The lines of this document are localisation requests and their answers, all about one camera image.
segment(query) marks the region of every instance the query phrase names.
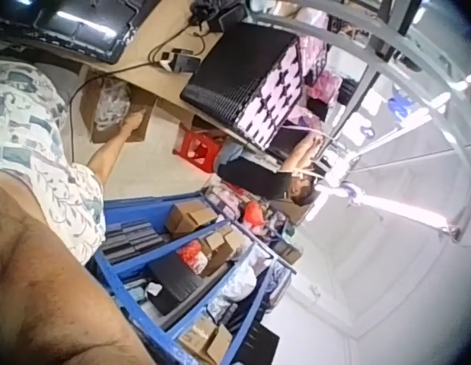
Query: floral shirt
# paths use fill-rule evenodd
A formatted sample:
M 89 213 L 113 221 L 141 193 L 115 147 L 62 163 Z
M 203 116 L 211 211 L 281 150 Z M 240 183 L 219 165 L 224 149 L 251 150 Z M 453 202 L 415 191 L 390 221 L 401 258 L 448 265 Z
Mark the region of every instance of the floral shirt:
M 36 67 L 0 61 L 0 170 L 27 185 L 50 228 L 82 264 L 103 242 L 103 191 L 86 166 L 69 164 L 59 128 L 65 101 Z

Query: hand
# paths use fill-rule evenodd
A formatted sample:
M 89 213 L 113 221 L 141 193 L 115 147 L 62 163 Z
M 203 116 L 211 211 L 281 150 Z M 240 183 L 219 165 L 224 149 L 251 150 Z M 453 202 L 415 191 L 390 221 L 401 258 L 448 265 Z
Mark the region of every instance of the hand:
M 125 135 L 131 135 L 141 124 L 144 119 L 145 111 L 130 112 L 123 120 L 123 124 L 120 127 L 121 133 Z

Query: person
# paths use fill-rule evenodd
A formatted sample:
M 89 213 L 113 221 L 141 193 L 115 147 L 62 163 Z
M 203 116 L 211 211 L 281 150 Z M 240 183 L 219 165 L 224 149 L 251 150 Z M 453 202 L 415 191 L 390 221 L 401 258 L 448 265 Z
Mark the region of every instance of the person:
M 247 190 L 267 200 L 289 198 L 305 206 L 317 197 L 313 180 L 301 173 L 320 149 L 322 138 L 309 132 L 288 155 L 280 167 L 273 166 L 232 140 L 218 153 L 215 173 L 226 183 Z
M 0 363 L 154 363 L 82 265 L 103 241 L 103 187 L 143 115 L 86 166 L 66 160 L 67 115 L 37 67 L 0 59 Z

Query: dark hair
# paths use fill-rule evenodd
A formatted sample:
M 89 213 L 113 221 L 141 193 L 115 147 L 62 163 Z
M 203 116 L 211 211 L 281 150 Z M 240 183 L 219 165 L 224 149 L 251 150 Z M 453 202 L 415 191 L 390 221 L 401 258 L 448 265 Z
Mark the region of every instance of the dark hair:
M 318 193 L 314 189 L 314 185 L 312 183 L 309 186 L 303 186 L 299 195 L 291 197 L 291 200 L 296 205 L 304 207 L 305 205 L 313 204 L 314 201 L 317 199 L 317 196 Z

